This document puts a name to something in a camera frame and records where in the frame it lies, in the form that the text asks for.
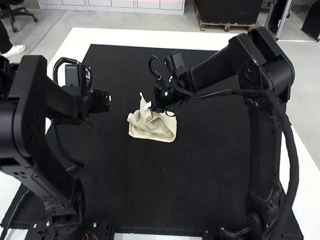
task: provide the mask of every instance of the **black box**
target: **black box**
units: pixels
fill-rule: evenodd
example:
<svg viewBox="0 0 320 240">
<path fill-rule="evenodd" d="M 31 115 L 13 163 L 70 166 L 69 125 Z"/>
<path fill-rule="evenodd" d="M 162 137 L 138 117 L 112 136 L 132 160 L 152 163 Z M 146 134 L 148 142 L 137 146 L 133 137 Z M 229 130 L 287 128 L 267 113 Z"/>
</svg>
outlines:
<svg viewBox="0 0 320 240">
<path fill-rule="evenodd" d="M 205 23 L 255 24 L 263 0 L 194 0 Z"/>
</svg>

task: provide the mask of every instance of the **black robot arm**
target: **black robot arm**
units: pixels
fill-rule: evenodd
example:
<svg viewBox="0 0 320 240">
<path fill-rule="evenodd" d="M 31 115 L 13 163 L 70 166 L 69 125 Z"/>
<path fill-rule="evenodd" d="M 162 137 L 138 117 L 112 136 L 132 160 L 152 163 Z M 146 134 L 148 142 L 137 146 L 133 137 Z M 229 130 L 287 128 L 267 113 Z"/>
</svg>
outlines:
<svg viewBox="0 0 320 240">
<path fill-rule="evenodd" d="M 60 87 L 47 76 L 47 60 L 40 55 L 26 55 L 19 65 L 0 56 L 0 70 L 0 171 L 44 201 L 52 231 L 47 238 L 41 238 L 41 232 L 39 239 L 56 234 L 82 239 L 84 190 L 62 166 L 59 158 L 64 156 L 48 146 L 46 118 L 54 124 L 80 125 L 90 113 L 109 111 L 109 92 L 81 84 L 86 79 L 83 64 L 68 65 L 66 86 Z"/>
<path fill-rule="evenodd" d="M 226 239 L 239 236 L 249 239 L 278 239 L 285 227 L 296 196 L 299 182 L 299 165 L 290 122 L 285 113 L 290 99 L 295 71 L 264 27 L 248 34 L 239 34 L 229 40 L 229 45 L 210 58 L 187 69 L 180 52 L 164 59 L 168 68 L 169 84 L 151 68 L 159 83 L 154 88 L 155 101 L 151 108 L 165 112 L 169 106 L 187 98 L 241 95 L 248 107 L 250 121 L 250 182 L 245 201 L 247 229 L 238 232 L 219 230 Z M 240 88 L 218 92 L 199 91 L 236 75 Z M 286 196 L 281 192 L 279 179 L 282 132 L 290 160 L 290 182 Z"/>
</svg>

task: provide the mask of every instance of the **chair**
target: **chair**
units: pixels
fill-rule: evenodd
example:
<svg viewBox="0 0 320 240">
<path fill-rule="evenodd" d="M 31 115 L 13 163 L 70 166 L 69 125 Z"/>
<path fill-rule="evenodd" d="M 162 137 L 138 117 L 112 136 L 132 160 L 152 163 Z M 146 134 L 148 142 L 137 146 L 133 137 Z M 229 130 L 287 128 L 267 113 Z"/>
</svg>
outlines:
<svg viewBox="0 0 320 240">
<path fill-rule="evenodd" d="M 30 13 L 24 6 L 12 8 L 11 5 L 19 5 L 22 4 L 25 0 L 0 0 L 0 19 L 10 17 L 10 22 L 12 26 L 12 30 L 14 33 L 18 32 L 18 28 L 14 26 L 16 22 L 15 16 L 30 16 L 33 17 L 34 22 L 38 22 L 38 18 L 35 17 L 33 13 Z"/>
</svg>

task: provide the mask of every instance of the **towel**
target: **towel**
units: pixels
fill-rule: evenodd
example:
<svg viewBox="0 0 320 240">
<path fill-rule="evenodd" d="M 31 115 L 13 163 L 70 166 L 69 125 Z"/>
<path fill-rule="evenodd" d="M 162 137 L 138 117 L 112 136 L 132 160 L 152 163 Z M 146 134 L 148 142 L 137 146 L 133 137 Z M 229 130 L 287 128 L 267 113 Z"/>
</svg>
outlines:
<svg viewBox="0 0 320 240">
<path fill-rule="evenodd" d="M 171 143 L 177 134 L 177 120 L 172 112 L 157 113 L 148 109 L 144 96 L 140 92 L 140 110 L 129 113 L 129 135 L 138 139 L 151 139 Z"/>
</svg>

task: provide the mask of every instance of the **floor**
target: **floor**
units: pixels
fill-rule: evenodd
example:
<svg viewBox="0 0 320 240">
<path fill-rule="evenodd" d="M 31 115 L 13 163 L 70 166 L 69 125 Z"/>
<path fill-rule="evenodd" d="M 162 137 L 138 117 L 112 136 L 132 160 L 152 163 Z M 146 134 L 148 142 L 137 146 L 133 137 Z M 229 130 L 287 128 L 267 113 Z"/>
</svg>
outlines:
<svg viewBox="0 0 320 240">
<path fill-rule="evenodd" d="M 183 16 L 123 13 L 104 11 L 73 11 L 30 9 L 39 22 L 31 17 L 18 16 L 16 27 L 20 32 L 13 33 L 8 19 L 3 20 L 14 44 L 26 45 L 24 54 L 44 55 L 48 62 L 67 37 L 73 27 L 140 29 L 159 31 L 200 32 L 195 13 L 190 3 L 185 6 Z M 257 25 L 263 26 L 266 12 L 259 15 Z M 285 22 L 281 40 L 308 40 L 300 31 L 302 20 L 294 13 Z M 206 32 L 221 32 L 220 27 L 212 27 Z M 232 33 L 244 33 L 244 28 L 231 28 Z M 291 100 L 287 114 L 300 138 L 320 168 L 318 154 L 318 136 L 320 136 L 320 80 L 318 67 L 320 63 L 320 43 L 279 42 L 295 66 L 295 82 L 292 87 Z M 12 62 L 20 61 L 21 55 L 11 57 Z"/>
</svg>

